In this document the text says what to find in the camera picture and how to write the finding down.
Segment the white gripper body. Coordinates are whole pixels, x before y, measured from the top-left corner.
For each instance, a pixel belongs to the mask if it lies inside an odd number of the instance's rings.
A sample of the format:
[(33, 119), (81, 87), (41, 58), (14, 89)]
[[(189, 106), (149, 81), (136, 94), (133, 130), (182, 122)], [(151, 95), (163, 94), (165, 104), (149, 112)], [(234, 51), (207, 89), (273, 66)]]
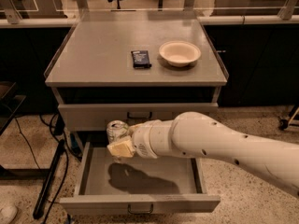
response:
[(151, 120), (139, 124), (133, 133), (132, 140), (136, 153), (144, 159), (157, 159), (157, 154), (150, 145), (150, 131), (159, 120)]

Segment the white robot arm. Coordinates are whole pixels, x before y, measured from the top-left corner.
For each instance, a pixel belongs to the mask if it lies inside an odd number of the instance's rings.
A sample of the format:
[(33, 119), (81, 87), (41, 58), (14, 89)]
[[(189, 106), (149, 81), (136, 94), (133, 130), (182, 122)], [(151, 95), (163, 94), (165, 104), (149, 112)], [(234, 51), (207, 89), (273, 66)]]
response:
[(116, 158), (208, 158), (226, 161), (292, 196), (299, 194), (299, 145), (237, 132), (197, 112), (172, 120), (107, 125), (108, 151)]

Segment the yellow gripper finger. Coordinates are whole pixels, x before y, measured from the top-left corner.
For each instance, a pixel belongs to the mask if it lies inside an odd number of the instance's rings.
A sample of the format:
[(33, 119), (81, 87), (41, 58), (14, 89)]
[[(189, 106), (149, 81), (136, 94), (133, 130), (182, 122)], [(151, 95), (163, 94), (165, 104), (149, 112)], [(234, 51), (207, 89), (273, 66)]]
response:
[(108, 151), (114, 157), (132, 158), (135, 155), (135, 148), (131, 136), (125, 136), (107, 146)]
[(129, 133), (135, 132), (141, 125), (142, 125), (142, 123), (138, 123), (138, 124), (130, 126), (128, 129)]

